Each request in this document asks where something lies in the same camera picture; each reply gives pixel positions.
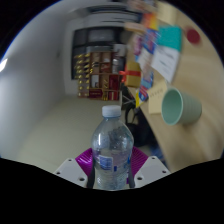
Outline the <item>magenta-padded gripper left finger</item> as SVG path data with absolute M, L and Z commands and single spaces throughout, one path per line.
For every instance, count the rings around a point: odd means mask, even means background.
M 76 158 L 67 158 L 54 174 L 80 187 L 92 189 L 95 182 L 92 149 L 85 150 Z

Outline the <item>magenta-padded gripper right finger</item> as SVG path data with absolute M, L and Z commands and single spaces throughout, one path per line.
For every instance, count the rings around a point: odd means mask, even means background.
M 147 156 L 138 148 L 133 148 L 127 178 L 131 189 L 143 187 L 170 174 L 158 157 Z

